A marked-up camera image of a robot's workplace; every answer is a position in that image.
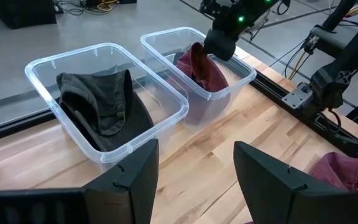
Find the plastic container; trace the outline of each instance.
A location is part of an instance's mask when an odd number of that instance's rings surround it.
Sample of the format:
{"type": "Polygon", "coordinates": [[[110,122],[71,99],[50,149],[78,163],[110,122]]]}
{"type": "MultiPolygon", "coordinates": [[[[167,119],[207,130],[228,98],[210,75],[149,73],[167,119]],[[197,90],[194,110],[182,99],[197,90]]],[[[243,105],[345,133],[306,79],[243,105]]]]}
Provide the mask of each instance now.
{"type": "Polygon", "coordinates": [[[179,92],[117,44],[98,44],[41,58],[28,64],[25,74],[74,142],[89,159],[99,164],[102,172],[149,139],[158,138],[162,152],[175,125],[188,112],[188,102],[179,92]],[[130,71],[133,89],[147,108],[154,127],[111,152],[100,152],[91,146],[56,102],[55,98],[60,96],[56,76],[62,72],[90,74],[109,70],[115,73],[124,69],[130,71]]]}
{"type": "Polygon", "coordinates": [[[220,117],[231,106],[242,87],[256,77],[255,69],[236,56],[223,62],[210,55],[210,59],[221,69],[229,85],[217,92],[202,89],[179,70],[173,61],[176,53],[186,52],[192,44],[203,43],[204,39],[203,33],[190,27],[146,34],[140,39],[146,49],[146,66],[167,82],[175,82],[174,88],[188,99],[190,109],[184,122],[191,132],[203,129],[220,117]]]}

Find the butcher block tabletop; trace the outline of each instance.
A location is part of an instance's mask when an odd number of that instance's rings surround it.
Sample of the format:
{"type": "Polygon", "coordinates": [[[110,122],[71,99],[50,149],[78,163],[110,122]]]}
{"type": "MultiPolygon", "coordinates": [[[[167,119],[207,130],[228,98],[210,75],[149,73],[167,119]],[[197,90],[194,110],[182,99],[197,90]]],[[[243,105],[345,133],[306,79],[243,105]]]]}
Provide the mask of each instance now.
{"type": "MultiPolygon", "coordinates": [[[[287,90],[295,88],[243,50],[237,48],[236,55],[287,90]]],[[[345,116],[341,120],[358,137],[358,125],[345,116]]],[[[176,126],[160,155],[152,223],[251,221],[234,170],[234,141],[305,172],[327,152],[339,152],[248,85],[224,116],[204,130],[193,134],[181,123],[176,126]]],[[[81,187],[99,174],[56,119],[0,139],[0,190],[81,187]]]]}

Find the gray floor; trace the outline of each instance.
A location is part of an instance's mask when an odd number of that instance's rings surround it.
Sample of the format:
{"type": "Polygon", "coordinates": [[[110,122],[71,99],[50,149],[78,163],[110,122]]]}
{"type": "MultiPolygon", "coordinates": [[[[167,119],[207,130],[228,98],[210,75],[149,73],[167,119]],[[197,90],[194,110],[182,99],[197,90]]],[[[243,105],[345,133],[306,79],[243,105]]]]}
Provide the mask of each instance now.
{"type": "MultiPolygon", "coordinates": [[[[46,104],[37,96],[17,103],[9,102],[10,98],[6,99],[10,96],[20,98],[20,94],[33,90],[24,75],[24,67],[29,62],[102,42],[120,44],[136,57],[143,57],[144,52],[139,42],[143,34],[181,26],[194,27],[206,33],[212,22],[195,10],[199,1],[139,0],[133,5],[118,5],[107,15],[64,14],[58,16],[57,25],[19,30],[7,29],[0,22],[0,102],[8,101],[7,105],[0,106],[0,123],[46,108],[46,104]]],[[[315,24],[322,23],[329,14],[328,9],[328,0],[293,0],[285,15],[272,14],[269,17],[269,27],[262,29],[252,42],[248,41],[249,36],[244,35],[237,44],[271,65],[300,43],[315,24]]],[[[272,67],[283,72],[291,55],[288,54],[272,67]]],[[[301,68],[294,82],[307,81],[306,78],[317,68],[332,60],[330,56],[316,52],[301,68]]],[[[352,106],[358,105],[358,74],[345,92],[345,98],[349,104],[342,106],[340,110],[347,114],[352,106]]]]}

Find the metal bracket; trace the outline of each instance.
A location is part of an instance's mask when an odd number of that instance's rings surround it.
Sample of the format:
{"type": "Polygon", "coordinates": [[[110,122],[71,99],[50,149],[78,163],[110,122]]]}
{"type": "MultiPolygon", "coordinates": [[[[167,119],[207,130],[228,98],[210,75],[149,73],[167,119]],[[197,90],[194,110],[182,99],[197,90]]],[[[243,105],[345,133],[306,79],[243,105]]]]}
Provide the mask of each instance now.
{"type": "Polygon", "coordinates": [[[306,83],[300,83],[298,87],[284,96],[282,101],[290,106],[292,109],[298,109],[305,102],[309,102],[313,96],[313,92],[306,83]]]}

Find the maroon shirt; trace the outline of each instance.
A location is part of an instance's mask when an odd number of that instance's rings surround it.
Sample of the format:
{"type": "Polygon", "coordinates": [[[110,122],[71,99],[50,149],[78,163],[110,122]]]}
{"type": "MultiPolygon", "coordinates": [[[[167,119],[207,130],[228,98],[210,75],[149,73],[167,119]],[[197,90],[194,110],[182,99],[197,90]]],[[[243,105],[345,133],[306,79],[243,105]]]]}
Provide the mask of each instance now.
{"type": "Polygon", "coordinates": [[[310,175],[337,188],[358,192],[358,158],[327,153],[313,166],[310,175]]]}
{"type": "MultiPolygon", "coordinates": [[[[203,51],[203,46],[198,42],[194,43],[179,58],[177,68],[208,92],[214,93],[228,86],[226,78],[218,66],[208,58],[203,51]]],[[[185,121],[192,124],[212,121],[221,114],[230,101],[230,94],[224,98],[213,100],[213,102],[208,101],[176,76],[171,76],[168,82],[184,96],[187,96],[189,112],[185,121]]]]}

